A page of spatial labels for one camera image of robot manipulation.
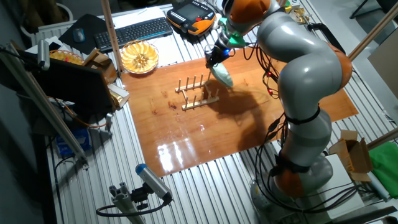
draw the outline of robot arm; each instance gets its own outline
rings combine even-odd
[[[330,163],[320,155],[330,141],[331,120],[318,104],[348,83],[351,61],[299,27],[280,10],[276,0],[235,0],[215,47],[206,56],[206,67],[216,78],[220,74],[213,71],[215,65],[229,57],[225,53],[236,46],[234,40],[258,24],[260,48],[272,58],[287,62],[280,73],[278,91],[289,130],[271,174],[271,188],[288,197],[302,197],[333,175]]]

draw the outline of mouse pad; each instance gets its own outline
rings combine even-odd
[[[82,43],[76,43],[73,40],[73,30],[76,28],[82,28],[85,34],[86,40]],[[85,14],[80,17],[74,25],[72,25],[62,36],[59,38],[64,44],[67,44],[84,54],[90,54],[91,51],[97,47],[94,35],[99,34],[101,32],[106,32],[106,23],[104,20],[90,15]]]

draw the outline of yellow bowl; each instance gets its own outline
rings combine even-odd
[[[146,40],[128,42],[122,48],[123,67],[136,74],[144,74],[152,71],[159,62],[157,49]]]

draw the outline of computer mouse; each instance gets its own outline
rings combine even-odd
[[[73,30],[73,40],[76,43],[82,43],[86,40],[85,33],[82,28],[76,28]]]

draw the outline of blue container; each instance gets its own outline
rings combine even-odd
[[[85,128],[74,129],[71,130],[71,132],[84,151],[91,149],[90,134],[88,133],[87,129]],[[55,141],[57,143],[57,147],[61,155],[73,154],[73,151],[70,149],[68,144],[65,142],[65,140],[63,140],[63,138],[60,135],[58,135],[55,138]]]

